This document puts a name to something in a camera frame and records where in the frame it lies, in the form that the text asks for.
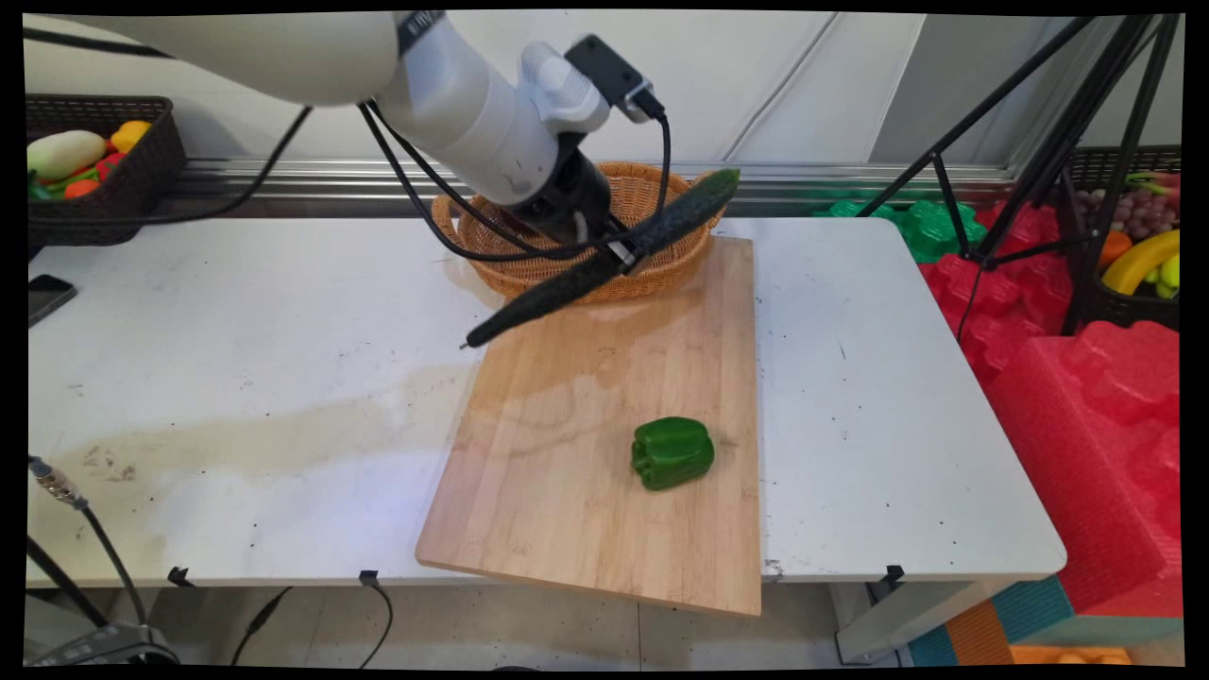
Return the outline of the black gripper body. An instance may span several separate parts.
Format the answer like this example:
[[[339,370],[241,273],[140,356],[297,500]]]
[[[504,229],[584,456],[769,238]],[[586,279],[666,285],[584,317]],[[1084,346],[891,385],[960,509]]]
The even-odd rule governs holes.
[[[553,173],[536,196],[513,207],[513,217],[557,244],[569,247],[604,238],[611,227],[611,185],[579,150],[580,133],[557,136]]]

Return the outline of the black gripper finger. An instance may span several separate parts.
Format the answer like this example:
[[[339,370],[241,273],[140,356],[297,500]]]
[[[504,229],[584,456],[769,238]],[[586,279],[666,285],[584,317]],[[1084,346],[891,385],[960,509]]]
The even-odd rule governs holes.
[[[602,246],[604,254],[617,260],[618,272],[625,277],[635,277],[647,266],[647,246],[638,240],[623,238]]]
[[[654,219],[647,218],[635,224],[623,221],[621,218],[609,212],[607,215],[607,232],[604,244],[621,244],[626,248],[652,248],[654,231]]]

